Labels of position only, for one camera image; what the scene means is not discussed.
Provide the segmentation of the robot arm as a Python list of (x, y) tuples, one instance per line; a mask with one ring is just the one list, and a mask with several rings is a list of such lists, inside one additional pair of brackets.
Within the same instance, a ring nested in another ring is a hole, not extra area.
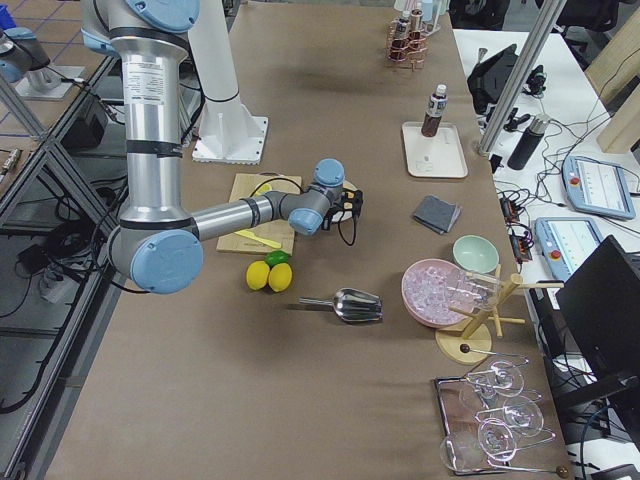
[(141, 289), (171, 294), (200, 273), (205, 240), (285, 220), (311, 235), (343, 190), (344, 169), (320, 161), (301, 194), (270, 191), (191, 213), (181, 204), (179, 67), (191, 59), (204, 96), (197, 156), (257, 163), (267, 119), (239, 96), (227, 23), (218, 1), (85, 1), (91, 50), (122, 63), (129, 203), (108, 240), (114, 267)]

